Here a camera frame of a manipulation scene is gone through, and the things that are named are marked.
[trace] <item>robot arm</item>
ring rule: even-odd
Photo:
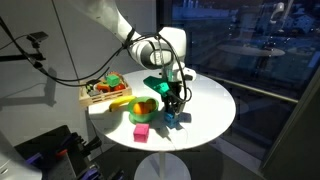
[[[137,33],[118,11],[114,0],[70,0],[82,13],[100,23],[115,35],[128,49],[130,56],[146,69],[162,69],[162,80],[170,88],[165,93],[158,91],[158,85],[152,82],[145,84],[161,94],[165,103],[165,112],[170,115],[170,121],[177,119],[183,111],[187,100],[186,80],[195,80],[194,70],[186,68],[186,33],[182,29],[165,27],[157,36],[143,37]],[[180,91],[184,89],[184,98]]]
[[[127,41],[134,41],[141,37],[141,35],[137,33],[120,14],[114,0],[70,1],[82,13],[111,31],[122,44],[125,44]],[[186,54],[185,32],[181,29],[165,27],[159,32],[159,35],[171,44],[178,56],[184,74],[187,74],[187,79],[194,80],[196,73],[191,69],[185,68],[183,63]],[[181,81],[183,75],[179,71],[176,62],[177,58],[172,53],[171,47],[167,42],[163,39],[150,37],[142,41],[134,42],[127,47],[127,49],[131,57],[142,67],[146,69],[161,69],[164,65],[165,70],[168,71],[167,74],[170,74],[168,77],[169,81]]]

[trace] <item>toy block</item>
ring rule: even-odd
[[[169,127],[170,129],[177,127],[179,121],[178,118],[174,118],[173,115],[170,113],[165,113],[164,120],[166,122],[167,127]]]
[[[120,83],[120,78],[117,75],[110,74],[107,76],[107,83],[110,87],[115,87]]]
[[[133,132],[135,142],[147,142],[149,136],[149,124],[137,123]]]

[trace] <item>orange toy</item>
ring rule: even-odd
[[[153,99],[149,99],[146,102],[138,102],[133,106],[133,112],[135,114],[148,114],[156,108],[156,102]]]
[[[103,82],[97,84],[97,90],[111,92],[110,86],[108,84],[104,84]]]

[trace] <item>green toy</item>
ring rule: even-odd
[[[161,78],[149,76],[143,80],[143,83],[159,93],[162,97],[166,97],[166,92],[170,90],[168,83]]]
[[[110,74],[107,76],[107,83],[110,87],[115,87],[120,83],[120,78],[117,75]]]

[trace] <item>round white table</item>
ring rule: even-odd
[[[129,120],[127,105],[115,112],[108,110],[112,101],[91,105],[89,116],[95,128],[109,139],[127,147],[159,152],[140,163],[135,173],[136,180],[188,180],[191,177],[185,164],[178,157],[164,152],[194,148],[221,135],[235,117],[235,102],[223,86],[197,74],[195,81],[187,82],[192,91],[192,99],[186,103],[183,112],[189,116],[184,116],[178,128],[170,129],[164,121],[164,103],[160,94],[143,83],[143,79],[148,76],[160,78],[159,73],[160,70],[143,70],[124,75],[133,95],[150,96],[159,101],[157,115],[150,122],[146,143],[134,142],[135,125]]]

